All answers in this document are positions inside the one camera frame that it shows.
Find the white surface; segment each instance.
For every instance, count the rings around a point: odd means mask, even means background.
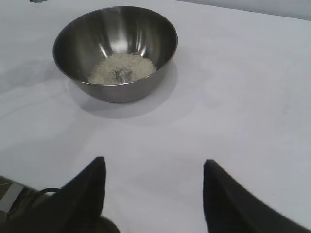
[[[311,0],[182,0],[212,6],[311,20]]]
[[[311,22],[175,1],[15,2],[0,8],[2,176],[61,187],[104,156],[104,214],[123,233],[206,232],[203,163],[215,159],[311,228]],[[52,61],[67,23],[113,4],[156,10],[179,35],[167,79],[130,104],[89,97]]]

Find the metal bowl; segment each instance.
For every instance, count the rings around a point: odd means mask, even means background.
[[[174,26],[162,15],[140,7],[111,7],[68,24],[56,38],[53,57],[58,68],[91,96],[129,102],[148,95],[160,83],[177,41]],[[115,53],[139,54],[150,59],[156,71],[131,83],[90,84],[93,68]]]

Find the white rice grain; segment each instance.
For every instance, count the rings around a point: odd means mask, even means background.
[[[151,60],[135,54],[113,54],[97,64],[88,81],[117,85],[142,79],[156,71]]]

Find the rice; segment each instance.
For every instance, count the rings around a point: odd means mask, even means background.
[[[91,84],[117,85],[142,79],[156,71],[151,60],[135,54],[113,54],[97,64],[88,78]]]

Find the bowl rim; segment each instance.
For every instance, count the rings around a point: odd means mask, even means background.
[[[174,48],[174,51],[171,55],[171,57],[167,60],[167,62],[162,65],[159,69],[157,69],[156,71],[154,71],[153,73],[151,73],[150,75],[146,76],[146,77],[143,77],[141,79],[138,79],[138,80],[135,80],[135,81],[132,81],[130,83],[121,83],[121,84],[114,84],[114,85],[106,85],[106,84],[92,84],[92,83],[87,83],[87,82],[84,82],[84,81],[81,81],[79,79],[76,79],[75,77],[72,77],[71,75],[68,75],[57,63],[56,61],[56,58],[55,58],[55,46],[56,46],[56,42],[58,41],[58,38],[60,37],[60,35],[62,34],[63,31],[65,31],[72,23],[74,23],[75,21],[77,21],[78,19],[82,18],[82,17],[85,17],[86,15],[90,15],[94,12],[99,12],[99,11],[102,11],[102,10],[107,10],[107,9],[112,9],[112,8],[138,8],[138,9],[143,9],[143,10],[147,10],[147,11],[151,11],[161,17],[163,17],[172,27],[172,29],[174,30],[174,34],[175,34],[175,38],[176,38],[176,45],[175,45],[175,48]],[[56,64],[57,68],[63,73],[65,74],[67,77],[69,77],[70,79],[76,81],[76,82],[79,82],[79,83],[83,83],[83,84],[87,84],[87,85],[91,85],[91,86],[123,86],[123,85],[128,85],[128,84],[132,84],[132,83],[136,83],[138,81],[141,81],[141,80],[144,80],[144,79],[147,79],[149,78],[150,76],[152,76],[154,73],[158,72],[159,70],[161,70],[163,67],[165,67],[174,57],[176,51],[177,51],[177,47],[178,47],[178,34],[177,34],[177,31],[176,31],[176,28],[174,27],[174,25],[166,18],[164,17],[163,15],[161,15],[160,13],[156,12],[156,11],[153,11],[153,10],[150,10],[148,8],[143,8],[143,7],[138,7],[138,6],[110,6],[110,7],[105,7],[105,8],[101,8],[101,9],[97,9],[97,10],[94,10],[94,11],[90,11],[90,12],[87,12],[77,18],[75,18],[74,20],[72,20],[70,23],[68,23],[57,35],[54,43],[53,43],[53,49],[52,49],[52,54],[53,54],[53,60],[54,60],[54,63]]]

